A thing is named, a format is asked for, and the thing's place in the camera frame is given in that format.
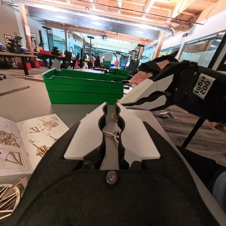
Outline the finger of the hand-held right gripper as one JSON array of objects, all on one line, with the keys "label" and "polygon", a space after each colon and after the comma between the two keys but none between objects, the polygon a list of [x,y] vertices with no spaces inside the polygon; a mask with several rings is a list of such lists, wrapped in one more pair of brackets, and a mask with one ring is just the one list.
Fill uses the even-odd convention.
[{"label": "finger of the hand-held right gripper", "polygon": [[133,110],[152,110],[157,107],[161,107],[166,103],[167,98],[165,96],[160,96],[156,100],[150,101],[150,100],[145,100],[144,103],[138,105],[135,104],[134,106],[131,106],[131,109]]},{"label": "finger of the hand-held right gripper", "polygon": [[165,96],[164,91],[170,86],[173,81],[174,74],[171,74],[158,81],[145,79],[143,82],[134,86],[127,94],[125,94],[118,103],[123,106],[134,106],[142,104],[151,94],[160,92],[160,96]]}]

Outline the light wooden board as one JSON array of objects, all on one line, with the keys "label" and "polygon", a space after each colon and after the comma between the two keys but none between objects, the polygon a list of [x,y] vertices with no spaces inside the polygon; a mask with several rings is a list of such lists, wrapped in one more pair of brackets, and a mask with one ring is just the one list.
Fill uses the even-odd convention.
[{"label": "light wooden board", "polygon": [[23,78],[26,79],[26,80],[31,80],[31,81],[44,82],[43,76],[41,74],[25,75]]}]

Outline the wooden bicycle model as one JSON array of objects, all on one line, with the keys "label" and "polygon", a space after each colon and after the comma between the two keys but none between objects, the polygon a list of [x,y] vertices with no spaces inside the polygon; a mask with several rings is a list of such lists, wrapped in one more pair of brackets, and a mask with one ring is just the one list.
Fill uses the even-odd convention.
[{"label": "wooden bicycle model", "polygon": [[5,221],[18,206],[27,183],[27,177],[23,176],[14,183],[0,184],[0,222]]}]

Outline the instruction booklet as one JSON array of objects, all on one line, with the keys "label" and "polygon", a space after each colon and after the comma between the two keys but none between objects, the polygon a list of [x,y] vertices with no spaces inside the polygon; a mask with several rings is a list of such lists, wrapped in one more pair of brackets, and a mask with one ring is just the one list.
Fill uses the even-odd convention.
[{"label": "instruction booklet", "polygon": [[69,128],[56,115],[13,122],[0,117],[0,176],[32,174]]}]

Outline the person's right hand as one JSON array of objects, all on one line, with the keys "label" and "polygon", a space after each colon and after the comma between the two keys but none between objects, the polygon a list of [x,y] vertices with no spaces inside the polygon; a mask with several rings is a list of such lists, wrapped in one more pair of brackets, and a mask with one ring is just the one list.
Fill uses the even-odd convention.
[{"label": "person's right hand", "polygon": [[178,62],[176,56],[179,50],[161,57],[147,61],[138,67],[138,73],[129,81],[132,84],[140,84],[145,79],[157,76],[160,71],[171,62]]}]

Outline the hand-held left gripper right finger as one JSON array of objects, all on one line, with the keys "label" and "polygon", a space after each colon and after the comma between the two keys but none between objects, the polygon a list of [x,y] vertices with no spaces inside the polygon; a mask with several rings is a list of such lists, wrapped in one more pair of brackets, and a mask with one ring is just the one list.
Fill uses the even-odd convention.
[{"label": "hand-held left gripper right finger", "polygon": [[118,138],[119,167],[131,167],[135,161],[159,159],[160,153],[146,128],[149,124],[120,103],[115,104],[115,114],[121,130]]}]

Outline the small green plastic bin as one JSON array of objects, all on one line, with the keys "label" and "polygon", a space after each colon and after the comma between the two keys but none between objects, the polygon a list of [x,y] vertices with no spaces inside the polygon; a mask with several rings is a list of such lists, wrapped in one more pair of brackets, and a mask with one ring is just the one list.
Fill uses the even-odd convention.
[{"label": "small green plastic bin", "polygon": [[132,72],[122,69],[109,69],[108,75],[111,81],[122,82],[128,80]]}]

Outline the person's leg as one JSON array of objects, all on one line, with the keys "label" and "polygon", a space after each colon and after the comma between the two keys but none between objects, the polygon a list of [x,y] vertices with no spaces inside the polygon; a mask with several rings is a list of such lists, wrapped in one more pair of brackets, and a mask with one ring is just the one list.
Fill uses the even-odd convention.
[{"label": "person's leg", "polygon": [[222,172],[214,182],[212,196],[226,213],[226,171]]}]

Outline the black slanted bar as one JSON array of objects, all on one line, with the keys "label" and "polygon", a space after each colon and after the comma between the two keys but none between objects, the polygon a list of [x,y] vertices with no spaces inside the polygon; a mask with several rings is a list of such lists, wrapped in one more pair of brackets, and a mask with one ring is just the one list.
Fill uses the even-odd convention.
[{"label": "black slanted bar", "polygon": [[204,119],[204,118],[199,118],[198,119],[198,121],[196,122],[195,126],[191,130],[190,134],[188,135],[188,137],[185,139],[184,143],[182,144],[182,146],[181,146],[182,148],[186,148],[187,147],[187,145],[190,143],[190,141],[192,140],[192,138],[194,137],[196,132],[199,130],[199,128],[203,125],[205,120],[206,119]]}]

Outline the black floor lamp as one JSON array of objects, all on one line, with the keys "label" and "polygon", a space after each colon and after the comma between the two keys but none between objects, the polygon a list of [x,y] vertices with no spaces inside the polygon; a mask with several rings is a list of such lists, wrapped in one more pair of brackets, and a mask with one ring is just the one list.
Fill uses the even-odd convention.
[{"label": "black floor lamp", "polygon": [[44,32],[44,43],[45,50],[50,51],[49,33],[52,29],[50,27],[42,26],[42,31]]},{"label": "black floor lamp", "polygon": [[89,69],[91,69],[91,67],[93,66],[93,60],[92,60],[92,51],[91,51],[91,48],[92,48],[92,39],[94,39],[93,36],[87,36],[87,38],[90,39],[90,59],[89,59]]}]

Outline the black office chair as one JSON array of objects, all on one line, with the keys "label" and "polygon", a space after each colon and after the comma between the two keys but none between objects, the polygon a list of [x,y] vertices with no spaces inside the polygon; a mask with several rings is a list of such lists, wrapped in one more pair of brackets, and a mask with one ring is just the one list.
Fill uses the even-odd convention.
[{"label": "black office chair", "polygon": [[61,64],[60,69],[71,69],[72,68],[72,63],[71,63],[71,57],[72,57],[72,52],[65,51],[65,59],[63,63]]}]

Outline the long wooden desk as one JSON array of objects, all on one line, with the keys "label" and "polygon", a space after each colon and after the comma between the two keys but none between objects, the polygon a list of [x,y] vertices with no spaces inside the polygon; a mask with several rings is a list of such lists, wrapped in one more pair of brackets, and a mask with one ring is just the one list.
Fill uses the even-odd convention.
[{"label": "long wooden desk", "polygon": [[23,65],[23,70],[25,75],[29,75],[29,71],[26,64],[26,58],[38,58],[36,55],[29,55],[29,54],[18,54],[18,53],[10,53],[10,52],[0,52],[0,57],[20,57]]}]

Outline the small wooden model part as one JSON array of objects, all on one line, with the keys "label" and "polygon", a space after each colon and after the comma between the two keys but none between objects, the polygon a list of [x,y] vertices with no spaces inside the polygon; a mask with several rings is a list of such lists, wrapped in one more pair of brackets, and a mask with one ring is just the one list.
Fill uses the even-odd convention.
[{"label": "small wooden model part", "polygon": [[103,131],[103,133],[113,137],[116,143],[119,142],[119,135],[120,135],[120,131],[119,130],[114,130],[114,132],[112,132],[112,133]]}]

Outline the black rack of weights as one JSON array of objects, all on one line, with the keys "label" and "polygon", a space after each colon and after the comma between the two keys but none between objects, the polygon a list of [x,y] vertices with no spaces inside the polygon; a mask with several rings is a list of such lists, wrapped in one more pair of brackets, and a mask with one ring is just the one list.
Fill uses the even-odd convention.
[{"label": "black rack of weights", "polygon": [[23,54],[25,51],[20,42],[22,39],[23,38],[20,36],[15,36],[13,39],[8,39],[8,43],[6,45],[7,50],[10,53]]}]

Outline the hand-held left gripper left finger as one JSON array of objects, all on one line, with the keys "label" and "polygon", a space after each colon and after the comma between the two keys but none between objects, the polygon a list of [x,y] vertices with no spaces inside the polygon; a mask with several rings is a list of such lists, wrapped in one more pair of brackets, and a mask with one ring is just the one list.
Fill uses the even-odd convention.
[{"label": "hand-held left gripper left finger", "polygon": [[64,154],[68,160],[89,160],[98,162],[105,156],[105,136],[108,104],[104,102],[86,117],[84,117]]}]

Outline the wooden scrap sheet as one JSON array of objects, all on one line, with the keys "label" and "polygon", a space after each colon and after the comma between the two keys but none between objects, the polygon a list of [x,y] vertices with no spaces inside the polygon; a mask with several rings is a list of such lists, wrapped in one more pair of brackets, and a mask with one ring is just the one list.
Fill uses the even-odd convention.
[{"label": "wooden scrap sheet", "polygon": [[171,119],[174,119],[176,120],[177,118],[172,115],[170,112],[157,112],[157,111],[153,111],[152,114],[154,116],[157,116],[157,117],[164,117],[164,118],[171,118]]}]

